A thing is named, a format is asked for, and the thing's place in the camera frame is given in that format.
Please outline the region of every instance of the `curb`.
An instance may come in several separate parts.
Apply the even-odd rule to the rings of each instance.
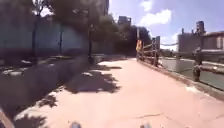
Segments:
[[[166,76],[169,76],[177,81],[180,81],[184,84],[186,84],[187,86],[194,86],[196,87],[198,90],[204,92],[204,93],[207,93],[209,94],[210,96],[218,99],[218,100],[221,100],[221,101],[224,101],[224,91],[221,91],[219,89],[216,89],[214,87],[211,87],[209,85],[206,85],[206,84],[202,84],[202,83],[199,83],[199,82],[194,82],[192,80],[190,80],[189,77],[186,77],[184,75],[181,75],[181,74],[178,74],[178,73],[174,73],[174,72],[169,72],[165,69],[162,69],[162,68],[157,68],[157,67],[154,67],[146,62],[143,62],[141,60],[138,60],[138,62],[144,66],[147,66],[151,69],[153,69],[154,71],[157,71],[157,72],[160,72]]]

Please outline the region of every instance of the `paved path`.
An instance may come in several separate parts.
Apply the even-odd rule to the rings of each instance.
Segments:
[[[102,62],[17,116],[18,128],[223,128],[224,103],[134,59]]]

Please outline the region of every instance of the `blue sky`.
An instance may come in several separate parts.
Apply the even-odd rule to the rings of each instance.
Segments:
[[[174,43],[181,28],[191,32],[199,20],[205,22],[207,32],[224,30],[223,0],[110,0],[109,11],[115,19],[131,17],[133,24],[161,36],[164,44]]]

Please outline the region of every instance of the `tall building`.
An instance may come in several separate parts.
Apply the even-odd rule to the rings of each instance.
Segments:
[[[119,16],[118,24],[119,25],[127,24],[127,25],[131,26],[131,18],[126,17],[126,16]]]
[[[93,3],[100,15],[108,15],[109,0],[82,0],[84,4]]]

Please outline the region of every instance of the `distant skyscraper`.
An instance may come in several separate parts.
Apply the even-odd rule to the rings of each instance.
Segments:
[[[94,3],[100,15],[108,15],[109,0],[82,0],[83,3]]]

